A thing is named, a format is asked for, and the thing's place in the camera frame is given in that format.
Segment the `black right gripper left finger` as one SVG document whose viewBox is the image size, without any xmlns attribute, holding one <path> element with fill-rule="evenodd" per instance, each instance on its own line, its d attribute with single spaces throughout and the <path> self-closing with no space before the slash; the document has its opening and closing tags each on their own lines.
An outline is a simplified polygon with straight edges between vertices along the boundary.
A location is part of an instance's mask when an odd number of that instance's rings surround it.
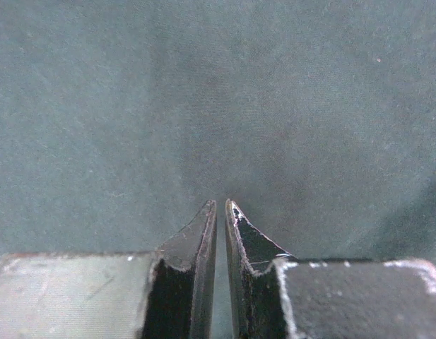
<svg viewBox="0 0 436 339">
<path fill-rule="evenodd" d="M 154 251 L 0 259 L 0 338 L 208 338 L 216 203 Z"/>
</svg>

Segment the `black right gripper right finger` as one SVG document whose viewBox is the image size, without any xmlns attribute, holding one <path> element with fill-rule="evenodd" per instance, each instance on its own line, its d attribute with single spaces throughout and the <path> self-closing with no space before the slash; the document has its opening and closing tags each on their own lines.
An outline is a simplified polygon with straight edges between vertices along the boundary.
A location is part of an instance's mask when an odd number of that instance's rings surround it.
<svg viewBox="0 0 436 339">
<path fill-rule="evenodd" d="M 225 204 L 236 338 L 436 338 L 436 267 L 298 259 Z"/>
</svg>

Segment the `black garment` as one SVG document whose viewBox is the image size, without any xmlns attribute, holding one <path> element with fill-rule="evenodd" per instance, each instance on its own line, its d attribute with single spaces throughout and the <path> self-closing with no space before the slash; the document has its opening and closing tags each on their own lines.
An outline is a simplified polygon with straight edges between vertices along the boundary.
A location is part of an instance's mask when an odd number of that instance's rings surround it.
<svg viewBox="0 0 436 339">
<path fill-rule="evenodd" d="M 299 257 L 436 263 L 436 1 L 0 1 L 0 255 L 227 198 Z"/>
</svg>

